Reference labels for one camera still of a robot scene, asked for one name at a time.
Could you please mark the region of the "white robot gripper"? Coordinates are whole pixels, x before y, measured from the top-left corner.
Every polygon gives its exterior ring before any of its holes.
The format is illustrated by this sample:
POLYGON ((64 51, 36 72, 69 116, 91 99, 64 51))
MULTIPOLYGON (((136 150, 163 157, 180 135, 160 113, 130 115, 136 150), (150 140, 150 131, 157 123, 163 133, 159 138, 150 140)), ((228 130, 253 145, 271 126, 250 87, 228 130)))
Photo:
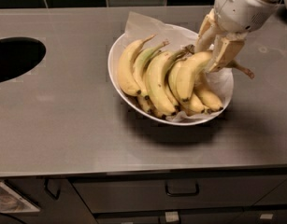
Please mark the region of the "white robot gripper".
POLYGON ((279 0, 215 0, 203 19, 195 42, 195 52, 213 45, 207 72, 218 72, 228 65, 245 45, 245 32, 258 30, 272 15, 279 0))

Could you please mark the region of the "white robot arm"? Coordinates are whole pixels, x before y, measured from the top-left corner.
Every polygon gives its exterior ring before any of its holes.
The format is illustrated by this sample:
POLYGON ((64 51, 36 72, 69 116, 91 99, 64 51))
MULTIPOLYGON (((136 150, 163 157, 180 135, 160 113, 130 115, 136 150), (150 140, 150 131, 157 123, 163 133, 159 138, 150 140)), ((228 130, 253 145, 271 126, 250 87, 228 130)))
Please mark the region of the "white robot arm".
POLYGON ((279 4, 280 0, 215 0, 195 43, 195 52, 213 46, 206 71, 228 65, 242 50, 246 36, 261 28, 279 4))

